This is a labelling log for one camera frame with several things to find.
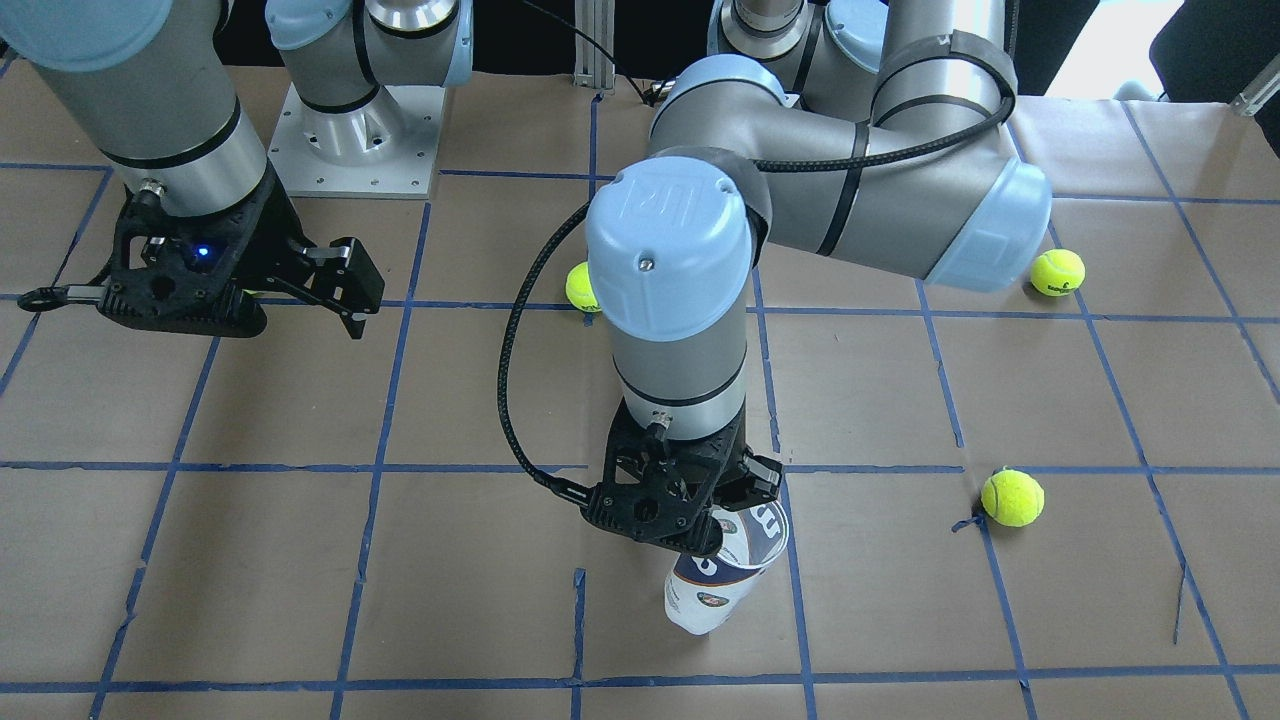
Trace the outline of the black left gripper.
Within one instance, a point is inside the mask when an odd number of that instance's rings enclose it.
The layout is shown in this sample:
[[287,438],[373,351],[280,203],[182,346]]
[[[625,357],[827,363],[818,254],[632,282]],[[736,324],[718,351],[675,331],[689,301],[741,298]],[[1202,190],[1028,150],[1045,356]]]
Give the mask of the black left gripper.
[[[701,486],[714,484],[716,506],[731,512],[774,502],[783,483],[783,464],[748,452],[746,411],[712,436],[698,439],[666,439],[666,469],[680,475],[671,489],[694,498]],[[636,484],[652,461],[644,445],[645,428],[620,404],[620,482]]]

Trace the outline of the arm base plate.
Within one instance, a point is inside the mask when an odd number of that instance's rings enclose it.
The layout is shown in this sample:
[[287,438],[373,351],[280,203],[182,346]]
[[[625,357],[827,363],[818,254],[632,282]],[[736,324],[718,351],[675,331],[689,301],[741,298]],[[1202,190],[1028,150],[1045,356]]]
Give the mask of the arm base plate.
[[442,87],[389,86],[328,114],[291,87],[268,155],[293,199],[428,200],[448,99]]

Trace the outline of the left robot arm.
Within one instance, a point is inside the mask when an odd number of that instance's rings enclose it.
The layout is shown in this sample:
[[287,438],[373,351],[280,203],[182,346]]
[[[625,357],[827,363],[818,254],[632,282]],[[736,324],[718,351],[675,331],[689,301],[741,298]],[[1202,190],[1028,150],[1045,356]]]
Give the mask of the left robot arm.
[[744,448],[749,275],[768,243],[989,292],[1029,265],[1044,173],[1002,146],[1005,1],[722,1],[646,156],[594,197],[588,272],[623,402],[590,511],[682,530],[771,501]]

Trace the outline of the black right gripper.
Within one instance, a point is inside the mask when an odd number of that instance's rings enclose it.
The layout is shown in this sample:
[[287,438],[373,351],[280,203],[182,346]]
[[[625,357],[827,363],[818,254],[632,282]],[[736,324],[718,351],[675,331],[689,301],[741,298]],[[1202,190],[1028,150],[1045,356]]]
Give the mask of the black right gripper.
[[273,165],[241,201],[175,217],[152,190],[125,201],[128,322],[261,322],[257,292],[283,292],[337,314],[352,340],[379,313],[385,281],[364,243],[315,246]]

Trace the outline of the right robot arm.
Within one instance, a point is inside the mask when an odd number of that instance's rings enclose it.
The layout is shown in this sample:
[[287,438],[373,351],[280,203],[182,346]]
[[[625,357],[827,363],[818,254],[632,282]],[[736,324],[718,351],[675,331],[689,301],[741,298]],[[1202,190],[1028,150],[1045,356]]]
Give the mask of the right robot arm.
[[[339,316],[360,340],[385,282],[353,237],[308,240],[215,49],[230,1],[5,1],[3,40],[33,65],[125,186],[111,254],[83,284],[19,297],[90,305],[137,331],[250,338],[262,292]],[[396,86],[474,68],[471,1],[269,1],[269,36],[328,168],[410,146]]]

